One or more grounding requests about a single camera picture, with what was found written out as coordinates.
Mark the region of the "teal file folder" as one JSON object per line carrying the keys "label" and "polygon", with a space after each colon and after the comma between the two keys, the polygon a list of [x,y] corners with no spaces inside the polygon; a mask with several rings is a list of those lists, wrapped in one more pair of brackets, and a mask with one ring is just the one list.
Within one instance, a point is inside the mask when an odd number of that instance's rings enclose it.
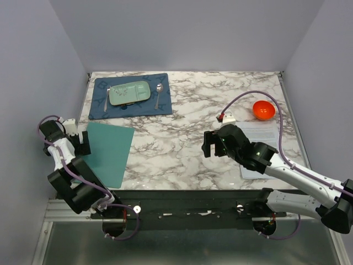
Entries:
{"label": "teal file folder", "polygon": [[119,189],[122,185],[135,130],[90,122],[87,125],[91,154],[82,159],[103,185]]}

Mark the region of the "printed paper sheet top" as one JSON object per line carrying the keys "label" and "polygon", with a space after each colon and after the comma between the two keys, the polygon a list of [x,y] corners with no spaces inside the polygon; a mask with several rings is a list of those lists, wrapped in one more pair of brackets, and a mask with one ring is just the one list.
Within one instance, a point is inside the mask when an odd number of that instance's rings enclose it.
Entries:
{"label": "printed paper sheet top", "polygon": [[[236,126],[241,128],[250,142],[263,142],[278,149],[279,130],[276,121],[238,121]],[[274,179],[243,166],[240,166],[240,173],[243,179]]]}

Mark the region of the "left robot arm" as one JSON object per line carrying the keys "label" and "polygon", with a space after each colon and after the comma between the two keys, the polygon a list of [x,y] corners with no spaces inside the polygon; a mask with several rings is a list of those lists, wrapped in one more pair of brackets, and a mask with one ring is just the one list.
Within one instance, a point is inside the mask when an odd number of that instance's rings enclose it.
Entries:
{"label": "left robot arm", "polygon": [[89,136],[78,129],[75,119],[46,116],[38,123],[37,132],[44,142],[44,153],[54,159],[54,171],[47,178],[74,213],[94,210],[104,217],[127,218],[127,206],[102,184],[82,158],[91,154]]}

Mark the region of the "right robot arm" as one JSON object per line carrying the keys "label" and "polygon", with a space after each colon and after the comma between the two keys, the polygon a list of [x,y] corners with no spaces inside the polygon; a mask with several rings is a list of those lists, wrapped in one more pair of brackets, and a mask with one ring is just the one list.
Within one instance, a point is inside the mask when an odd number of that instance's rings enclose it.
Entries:
{"label": "right robot arm", "polygon": [[352,180],[331,179],[310,169],[295,165],[281,157],[278,150],[263,142],[250,142],[244,132],[233,124],[218,130],[205,131],[202,151],[211,156],[228,156],[244,168],[280,179],[303,194],[289,194],[267,189],[266,197],[254,202],[260,216],[270,212],[288,212],[320,220],[327,228],[349,234],[352,227]]}

